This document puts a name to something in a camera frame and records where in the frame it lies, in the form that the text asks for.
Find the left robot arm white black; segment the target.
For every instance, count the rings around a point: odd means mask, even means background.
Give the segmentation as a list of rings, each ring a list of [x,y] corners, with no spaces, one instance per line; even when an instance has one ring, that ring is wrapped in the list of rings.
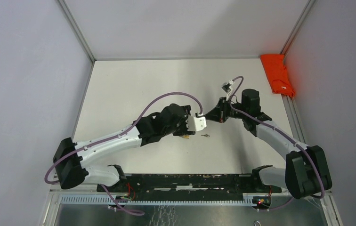
[[[111,164],[99,166],[101,159],[126,149],[159,142],[168,135],[194,135],[186,121],[191,115],[191,106],[170,104],[161,112],[154,112],[139,119],[135,125],[128,125],[121,131],[95,140],[73,142],[63,139],[53,157],[56,164],[58,183],[64,190],[82,183],[103,184],[115,192],[126,187],[126,178],[121,166]]]

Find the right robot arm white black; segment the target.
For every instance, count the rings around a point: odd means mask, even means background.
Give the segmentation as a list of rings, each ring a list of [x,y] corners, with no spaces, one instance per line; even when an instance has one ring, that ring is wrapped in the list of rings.
[[[302,143],[281,130],[267,114],[262,112],[259,92],[242,91],[240,103],[221,97],[205,118],[224,123],[229,118],[240,119],[244,128],[254,137],[264,141],[285,160],[284,168],[265,165],[255,168],[250,179],[251,188],[263,192],[269,186],[285,188],[295,199],[308,196],[322,198],[332,188],[324,150]]]

